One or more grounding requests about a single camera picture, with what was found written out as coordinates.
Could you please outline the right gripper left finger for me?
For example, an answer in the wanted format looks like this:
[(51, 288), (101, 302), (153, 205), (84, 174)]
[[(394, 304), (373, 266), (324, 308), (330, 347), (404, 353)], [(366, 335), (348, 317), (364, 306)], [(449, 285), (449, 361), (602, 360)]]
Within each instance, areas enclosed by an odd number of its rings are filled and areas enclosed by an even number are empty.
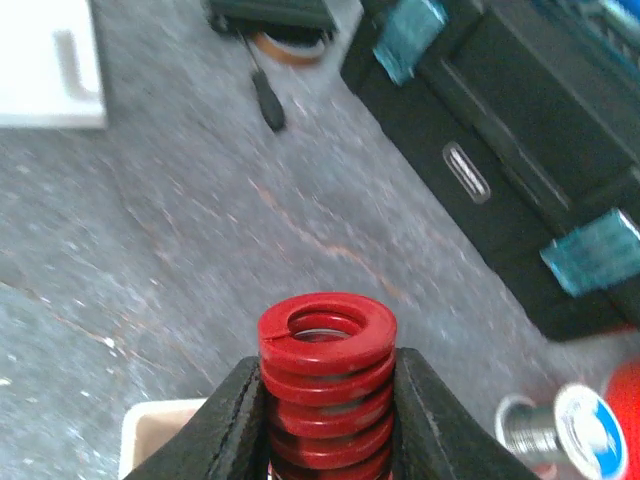
[(258, 358), (240, 360), (177, 435), (127, 477), (263, 479), (265, 388)]

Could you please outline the large red spring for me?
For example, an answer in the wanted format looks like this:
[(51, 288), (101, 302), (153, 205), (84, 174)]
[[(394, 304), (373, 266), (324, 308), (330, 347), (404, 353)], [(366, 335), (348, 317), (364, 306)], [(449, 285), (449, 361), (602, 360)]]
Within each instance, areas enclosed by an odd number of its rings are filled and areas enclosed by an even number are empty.
[(391, 475), (397, 321), (354, 293), (283, 300), (258, 321), (275, 479)]

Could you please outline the black aluminium extrusion bar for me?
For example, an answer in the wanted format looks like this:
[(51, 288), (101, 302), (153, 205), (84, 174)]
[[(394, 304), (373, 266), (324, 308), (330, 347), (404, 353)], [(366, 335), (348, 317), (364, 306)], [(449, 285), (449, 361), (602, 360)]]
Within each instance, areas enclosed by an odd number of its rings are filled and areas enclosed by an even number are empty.
[(261, 31), (271, 26), (336, 30), (324, 1), (208, 0), (203, 1), (202, 6), (210, 25), (225, 33)]

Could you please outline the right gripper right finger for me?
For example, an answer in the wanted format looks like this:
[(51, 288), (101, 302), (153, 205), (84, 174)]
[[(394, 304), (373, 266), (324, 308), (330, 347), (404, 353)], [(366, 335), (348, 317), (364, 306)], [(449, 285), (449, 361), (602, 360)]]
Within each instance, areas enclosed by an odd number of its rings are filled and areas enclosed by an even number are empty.
[(536, 477), (481, 427), (416, 349), (396, 350), (394, 407), (395, 479)]

